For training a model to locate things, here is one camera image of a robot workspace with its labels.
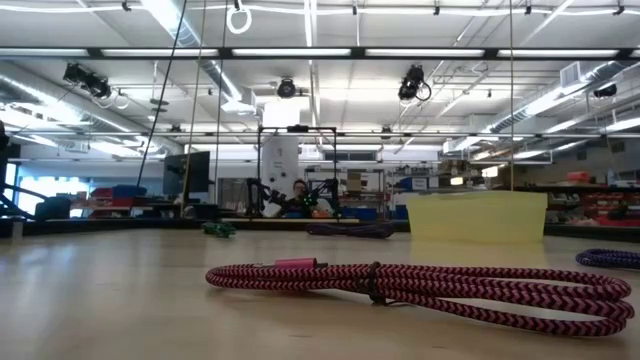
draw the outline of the blue braided cable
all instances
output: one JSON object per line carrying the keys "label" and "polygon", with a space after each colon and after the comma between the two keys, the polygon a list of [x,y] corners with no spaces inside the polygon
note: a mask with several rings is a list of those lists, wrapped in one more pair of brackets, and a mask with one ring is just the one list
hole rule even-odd
{"label": "blue braided cable", "polygon": [[590,249],[576,255],[576,261],[584,266],[640,269],[640,254],[630,251]]}

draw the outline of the yellow plastic bin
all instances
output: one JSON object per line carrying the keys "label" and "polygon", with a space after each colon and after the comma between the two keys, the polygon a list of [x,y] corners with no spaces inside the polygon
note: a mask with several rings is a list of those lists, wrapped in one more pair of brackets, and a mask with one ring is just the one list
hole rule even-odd
{"label": "yellow plastic bin", "polygon": [[483,191],[412,196],[413,241],[541,242],[547,194]]}

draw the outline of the pink braided cable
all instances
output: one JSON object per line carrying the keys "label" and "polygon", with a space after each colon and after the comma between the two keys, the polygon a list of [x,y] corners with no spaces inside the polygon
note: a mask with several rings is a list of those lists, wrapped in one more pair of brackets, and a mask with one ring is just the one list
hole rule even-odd
{"label": "pink braided cable", "polygon": [[[418,265],[336,265],[323,268],[273,268],[230,265],[209,270],[213,286],[236,289],[305,291],[339,289],[424,306],[430,309],[519,329],[565,336],[607,336],[634,316],[622,301],[631,287],[595,274],[547,269],[435,267]],[[553,280],[585,286],[561,286],[500,279]],[[517,315],[442,298],[485,299],[602,319],[566,321]]]}

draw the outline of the green object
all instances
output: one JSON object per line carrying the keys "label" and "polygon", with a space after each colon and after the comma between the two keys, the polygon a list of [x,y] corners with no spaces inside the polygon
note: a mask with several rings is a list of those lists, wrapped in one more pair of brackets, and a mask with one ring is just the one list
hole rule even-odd
{"label": "green object", "polygon": [[214,235],[219,238],[228,239],[229,236],[234,235],[236,233],[236,228],[233,225],[228,223],[213,223],[208,222],[202,224],[202,229],[204,233],[207,235]]}

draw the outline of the ceiling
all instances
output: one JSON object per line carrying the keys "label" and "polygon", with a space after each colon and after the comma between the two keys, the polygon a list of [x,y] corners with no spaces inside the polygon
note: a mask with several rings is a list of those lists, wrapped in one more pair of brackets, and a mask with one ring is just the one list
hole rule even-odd
{"label": "ceiling", "polygon": [[[317,0],[320,12],[331,9],[350,9],[351,0]],[[49,0],[0,1],[0,46],[50,47],[170,47],[173,39],[159,22],[138,1],[129,1],[132,12],[122,10],[85,13],[36,13],[2,10],[1,6],[20,6],[32,9],[82,9],[86,7],[118,7],[121,1],[107,0]],[[384,13],[390,7],[418,8],[433,6],[424,0],[359,0],[359,9],[382,9],[381,14],[360,14],[359,21],[351,14],[318,15],[317,26],[311,29],[313,46],[458,46],[508,47],[511,42],[508,16],[399,15]],[[442,9],[485,10],[508,9],[504,0],[441,0]],[[564,0],[533,0],[534,9],[553,11]],[[207,5],[224,2],[208,1]],[[640,9],[640,0],[625,0],[628,12]],[[204,1],[190,1],[189,7],[201,7]],[[303,0],[244,1],[244,5],[267,8],[302,10]],[[517,9],[525,1],[514,0]],[[575,0],[566,12],[585,12],[615,9],[614,0]],[[226,31],[222,9],[208,10],[202,36],[207,46],[306,46],[305,16],[266,11],[252,11],[251,27],[243,34]],[[234,16],[236,26],[242,25],[240,15]],[[194,29],[200,29],[203,11],[189,10],[187,19]],[[513,44],[526,47],[586,47],[618,48],[640,45],[640,16],[623,13],[620,16],[601,14],[593,16],[560,15],[551,21],[548,15],[533,13],[513,17]],[[159,97],[160,87],[168,63],[158,63],[160,71],[154,85],[154,63],[151,61],[78,61],[101,76],[130,99],[126,109],[113,111],[149,128],[148,116],[154,108],[149,99]],[[14,63],[61,87],[69,89],[62,80],[68,61],[15,60]],[[508,61],[408,61],[408,60],[316,60],[319,118],[317,124],[337,126],[345,131],[379,131],[391,125],[396,131],[479,131],[495,115],[511,106],[511,96],[518,104],[530,96],[552,89],[559,82],[559,71],[569,65],[564,61],[515,62]],[[408,109],[397,98],[400,81],[412,64],[422,65],[425,73],[437,71],[428,79],[433,88],[430,101]],[[255,91],[257,101],[263,104],[278,101],[273,82],[291,77],[302,88],[311,86],[310,66],[307,60],[229,60],[221,64],[224,73],[238,86]],[[255,115],[219,112],[218,91],[204,73],[196,79],[198,66],[194,61],[174,61],[168,74],[165,99],[170,102],[167,112],[161,114],[159,129],[181,125],[188,129],[195,106],[195,130],[214,131],[220,117],[223,131],[244,131],[257,127]],[[635,94],[637,71],[625,74],[620,80],[619,96]],[[90,99],[80,89],[74,93]],[[589,106],[598,107],[616,99],[591,99]],[[308,97],[293,101],[302,108],[302,122],[312,123]],[[553,125],[585,113],[585,97],[579,96],[539,114],[551,118],[541,121]],[[30,130],[38,130],[37,122]],[[543,132],[545,128],[531,131]],[[237,143],[238,139],[221,141]],[[442,143],[443,139],[416,139],[418,143]]]}

